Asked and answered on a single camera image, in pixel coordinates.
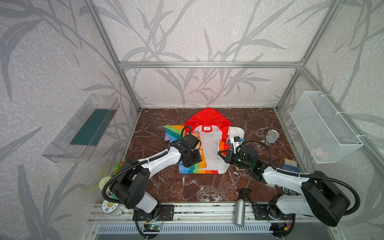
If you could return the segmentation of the colourful rainbow hooded kids jacket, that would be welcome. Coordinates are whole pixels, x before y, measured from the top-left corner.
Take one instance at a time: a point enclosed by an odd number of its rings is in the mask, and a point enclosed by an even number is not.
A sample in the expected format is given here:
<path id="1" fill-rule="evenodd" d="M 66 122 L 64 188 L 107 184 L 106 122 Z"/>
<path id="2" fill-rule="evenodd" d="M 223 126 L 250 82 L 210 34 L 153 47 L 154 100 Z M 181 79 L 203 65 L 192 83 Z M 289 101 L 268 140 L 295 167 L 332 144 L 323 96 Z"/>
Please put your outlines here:
<path id="1" fill-rule="evenodd" d="M 185 168 L 179 165 L 181 174 L 224 174 L 229 168 L 229 164 L 218 156 L 218 151 L 231 149 L 230 138 L 241 137 L 244 139 L 245 131 L 238 127 L 233 127 L 232 123 L 220 112 L 213 108 L 205 108 L 193 115 L 186 126 L 192 129 L 186 129 L 182 133 L 184 125 L 164 126 L 166 135 L 165 141 L 175 141 L 185 135 L 192 133 L 201 142 L 198 144 L 202 162 Z"/>

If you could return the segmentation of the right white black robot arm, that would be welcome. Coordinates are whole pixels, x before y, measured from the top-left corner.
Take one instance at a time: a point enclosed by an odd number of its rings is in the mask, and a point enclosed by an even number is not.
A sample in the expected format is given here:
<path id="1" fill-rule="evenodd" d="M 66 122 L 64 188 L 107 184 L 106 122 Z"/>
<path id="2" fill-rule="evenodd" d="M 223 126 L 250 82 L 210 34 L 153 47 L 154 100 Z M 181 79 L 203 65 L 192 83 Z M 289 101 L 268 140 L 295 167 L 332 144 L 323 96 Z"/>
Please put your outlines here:
<path id="1" fill-rule="evenodd" d="M 275 196 L 264 211 L 256 208 L 256 213 L 268 214 L 272 219 L 305 215 L 335 227 L 343 216 L 354 213 L 360 206 L 358 193 L 348 184 L 319 171 L 302 174 L 267 166 L 252 146 L 238 146 L 235 151 L 227 145 L 219 146 L 218 156 L 227 164 L 248 170 L 258 182 L 296 192 L 295 196 Z"/>

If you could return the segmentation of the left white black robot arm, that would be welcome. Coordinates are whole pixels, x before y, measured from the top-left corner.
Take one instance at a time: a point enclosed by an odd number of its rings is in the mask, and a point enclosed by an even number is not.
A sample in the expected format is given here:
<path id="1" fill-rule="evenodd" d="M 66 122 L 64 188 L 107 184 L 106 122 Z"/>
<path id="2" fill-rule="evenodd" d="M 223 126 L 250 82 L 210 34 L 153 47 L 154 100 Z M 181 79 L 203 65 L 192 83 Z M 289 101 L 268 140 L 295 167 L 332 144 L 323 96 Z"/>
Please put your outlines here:
<path id="1" fill-rule="evenodd" d="M 187 134 L 167 148 L 149 158 L 138 161 L 125 161 L 118 173 L 104 185 L 104 200 L 124 205 L 127 209 L 141 210 L 152 218 L 161 211 L 161 204 L 146 192 L 150 178 L 169 166 L 196 164 L 202 161 L 201 141 L 193 134 Z"/>

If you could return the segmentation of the silver metal tin can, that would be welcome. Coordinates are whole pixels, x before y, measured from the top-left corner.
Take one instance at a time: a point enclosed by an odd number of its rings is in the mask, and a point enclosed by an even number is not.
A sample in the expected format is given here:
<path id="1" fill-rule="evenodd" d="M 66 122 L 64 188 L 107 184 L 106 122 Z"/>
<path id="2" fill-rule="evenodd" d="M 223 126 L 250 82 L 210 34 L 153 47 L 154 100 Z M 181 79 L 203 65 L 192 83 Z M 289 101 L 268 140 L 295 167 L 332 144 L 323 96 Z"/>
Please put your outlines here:
<path id="1" fill-rule="evenodd" d="M 278 131 L 276 130 L 268 130 L 267 134 L 266 134 L 266 141 L 270 144 L 274 144 L 278 138 L 280 137 L 280 134 Z"/>

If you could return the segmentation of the blue white work glove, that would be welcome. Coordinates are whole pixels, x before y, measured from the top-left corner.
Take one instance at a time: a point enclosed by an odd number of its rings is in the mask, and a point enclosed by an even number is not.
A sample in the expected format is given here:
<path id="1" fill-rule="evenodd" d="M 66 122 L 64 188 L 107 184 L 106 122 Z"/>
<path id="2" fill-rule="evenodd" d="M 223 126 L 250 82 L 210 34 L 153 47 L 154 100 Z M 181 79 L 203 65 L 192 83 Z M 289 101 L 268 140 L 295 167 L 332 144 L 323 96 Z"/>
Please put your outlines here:
<path id="1" fill-rule="evenodd" d="M 290 160 L 285 158 L 284 159 L 284 164 L 281 167 L 282 170 L 290 171 L 290 172 L 295 172 L 295 173 L 302 173 L 302 170 L 299 168 L 298 164 L 296 161 Z M 283 187 L 283 192 L 285 194 L 290 194 L 291 196 L 300 196 L 301 194 L 298 192 L 295 192 L 291 189 Z"/>

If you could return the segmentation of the silver spray bottle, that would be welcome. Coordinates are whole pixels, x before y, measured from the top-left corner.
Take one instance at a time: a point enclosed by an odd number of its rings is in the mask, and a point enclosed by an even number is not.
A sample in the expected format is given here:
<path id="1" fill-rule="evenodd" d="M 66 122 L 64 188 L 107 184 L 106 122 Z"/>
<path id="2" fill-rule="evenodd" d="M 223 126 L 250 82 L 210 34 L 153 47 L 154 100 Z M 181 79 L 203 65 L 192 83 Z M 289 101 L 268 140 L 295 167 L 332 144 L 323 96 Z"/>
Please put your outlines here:
<path id="1" fill-rule="evenodd" d="M 251 199 L 252 190 L 238 189 L 237 192 L 239 193 L 239 198 L 235 205 L 234 225 L 239 228 L 243 228 L 245 225 L 245 211 L 246 211 L 245 198 L 248 198 L 248 200 L 252 202 L 252 199 Z"/>

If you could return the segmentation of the pink item in basket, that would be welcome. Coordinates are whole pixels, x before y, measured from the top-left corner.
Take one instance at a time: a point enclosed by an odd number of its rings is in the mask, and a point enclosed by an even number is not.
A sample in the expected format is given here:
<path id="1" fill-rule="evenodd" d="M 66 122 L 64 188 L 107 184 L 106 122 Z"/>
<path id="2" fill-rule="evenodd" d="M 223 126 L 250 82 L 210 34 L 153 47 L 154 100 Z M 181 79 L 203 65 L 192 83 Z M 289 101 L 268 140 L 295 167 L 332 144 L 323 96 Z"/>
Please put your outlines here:
<path id="1" fill-rule="evenodd" d="M 321 147 L 316 147 L 312 149 L 312 154 L 316 159 L 322 159 L 326 155 L 326 152 Z"/>

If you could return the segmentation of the artificial flower bouquet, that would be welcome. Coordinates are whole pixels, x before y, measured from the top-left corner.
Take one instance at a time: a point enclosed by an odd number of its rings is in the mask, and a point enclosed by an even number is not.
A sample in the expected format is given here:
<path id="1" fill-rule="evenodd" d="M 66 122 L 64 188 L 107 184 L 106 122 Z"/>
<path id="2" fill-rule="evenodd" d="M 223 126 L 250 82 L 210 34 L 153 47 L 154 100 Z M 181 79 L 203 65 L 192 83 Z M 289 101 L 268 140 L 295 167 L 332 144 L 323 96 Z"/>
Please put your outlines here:
<path id="1" fill-rule="evenodd" d="M 93 192 L 97 189 L 102 190 L 104 185 L 113 177 L 115 176 L 120 168 L 123 166 L 125 161 L 118 162 L 112 170 L 109 171 L 108 164 L 105 164 L 104 167 L 101 169 L 101 179 L 97 184 L 93 184 L 90 187 L 82 188 L 84 192 Z"/>

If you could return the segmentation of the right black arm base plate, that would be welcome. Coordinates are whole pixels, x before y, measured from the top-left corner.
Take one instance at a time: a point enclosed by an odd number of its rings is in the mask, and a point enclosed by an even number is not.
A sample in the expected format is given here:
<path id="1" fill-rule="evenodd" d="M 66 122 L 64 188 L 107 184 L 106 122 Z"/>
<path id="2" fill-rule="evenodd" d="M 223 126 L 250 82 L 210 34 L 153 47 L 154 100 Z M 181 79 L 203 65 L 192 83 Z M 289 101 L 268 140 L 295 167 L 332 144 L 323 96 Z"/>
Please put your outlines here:
<path id="1" fill-rule="evenodd" d="M 252 210 L 255 216 L 255 220 L 294 220 L 296 215 L 288 214 L 285 215 L 281 212 L 275 204 L 252 204 Z"/>

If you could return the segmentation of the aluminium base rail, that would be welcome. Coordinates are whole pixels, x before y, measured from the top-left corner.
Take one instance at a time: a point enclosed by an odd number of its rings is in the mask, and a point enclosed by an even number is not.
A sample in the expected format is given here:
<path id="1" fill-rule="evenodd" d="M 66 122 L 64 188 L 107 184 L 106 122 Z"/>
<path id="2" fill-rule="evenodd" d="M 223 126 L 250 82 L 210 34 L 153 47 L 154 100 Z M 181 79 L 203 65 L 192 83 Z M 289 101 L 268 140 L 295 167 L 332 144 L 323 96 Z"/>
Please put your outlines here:
<path id="1" fill-rule="evenodd" d="M 235 203 L 199 202 L 172 203 L 174 208 L 173 220 L 167 224 L 187 223 L 228 223 L 232 224 L 235 217 Z M 102 204 L 94 205 L 87 224 L 132 224 L 133 210 L 125 210 L 119 216 L 105 214 Z"/>

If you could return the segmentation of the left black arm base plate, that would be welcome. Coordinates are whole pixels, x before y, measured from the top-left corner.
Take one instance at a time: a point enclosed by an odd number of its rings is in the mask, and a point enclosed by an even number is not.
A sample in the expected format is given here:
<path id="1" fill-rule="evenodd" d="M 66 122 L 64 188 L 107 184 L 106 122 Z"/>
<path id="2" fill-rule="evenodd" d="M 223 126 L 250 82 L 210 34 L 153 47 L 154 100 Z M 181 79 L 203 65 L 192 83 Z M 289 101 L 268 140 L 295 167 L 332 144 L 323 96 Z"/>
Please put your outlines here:
<path id="1" fill-rule="evenodd" d="M 143 210 L 134 210 L 138 221 L 172 221 L 175 213 L 174 205 L 158 204 L 150 213 Z"/>

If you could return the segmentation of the clear acrylic wall shelf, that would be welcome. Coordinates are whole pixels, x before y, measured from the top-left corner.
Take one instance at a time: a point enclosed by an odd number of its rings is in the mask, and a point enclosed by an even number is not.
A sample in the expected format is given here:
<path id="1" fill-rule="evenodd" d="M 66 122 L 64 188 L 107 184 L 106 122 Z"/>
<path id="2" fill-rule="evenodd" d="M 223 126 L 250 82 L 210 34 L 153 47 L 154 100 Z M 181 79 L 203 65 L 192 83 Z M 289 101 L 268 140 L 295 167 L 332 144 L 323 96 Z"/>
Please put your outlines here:
<path id="1" fill-rule="evenodd" d="M 43 151 L 54 163 L 87 163 L 120 107 L 118 98 L 90 94 Z"/>

